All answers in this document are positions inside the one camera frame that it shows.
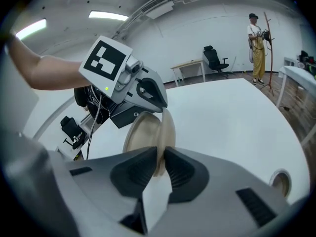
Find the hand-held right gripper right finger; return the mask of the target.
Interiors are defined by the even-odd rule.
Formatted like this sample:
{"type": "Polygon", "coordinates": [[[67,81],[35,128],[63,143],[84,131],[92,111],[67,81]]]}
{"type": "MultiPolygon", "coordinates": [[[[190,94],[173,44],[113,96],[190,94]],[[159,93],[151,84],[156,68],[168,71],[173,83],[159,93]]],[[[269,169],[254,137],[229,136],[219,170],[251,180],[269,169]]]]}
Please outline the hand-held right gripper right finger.
{"type": "Polygon", "coordinates": [[[168,147],[172,193],[151,237],[267,236],[289,204],[274,188],[228,160],[168,147]]]}

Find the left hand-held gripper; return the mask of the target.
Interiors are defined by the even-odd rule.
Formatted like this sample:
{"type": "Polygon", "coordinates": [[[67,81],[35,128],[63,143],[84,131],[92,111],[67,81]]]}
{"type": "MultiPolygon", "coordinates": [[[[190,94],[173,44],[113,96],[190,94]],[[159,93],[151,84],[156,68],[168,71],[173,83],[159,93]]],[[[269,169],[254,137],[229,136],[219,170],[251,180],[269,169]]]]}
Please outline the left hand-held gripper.
{"type": "Polygon", "coordinates": [[[157,72],[143,70],[143,62],[132,55],[133,49],[105,36],[92,45],[79,72],[115,103],[123,101],[162,113],[168,106],[164,84],[157,72]],[[141,93],[138,87],[142,80],[141,93]]]}

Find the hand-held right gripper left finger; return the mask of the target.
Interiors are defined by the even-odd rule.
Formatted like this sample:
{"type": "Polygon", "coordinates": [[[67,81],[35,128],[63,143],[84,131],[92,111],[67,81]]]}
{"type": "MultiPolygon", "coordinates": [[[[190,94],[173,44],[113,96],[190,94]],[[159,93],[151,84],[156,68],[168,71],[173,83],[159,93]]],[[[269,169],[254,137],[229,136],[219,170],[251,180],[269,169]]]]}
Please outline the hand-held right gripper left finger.
{"type": "Polygon", "coordinates": [[[49,152],[61,196],[80,237],[145,237],[142,192],[156,168],[157,149],[64,161],[49,152]]]}

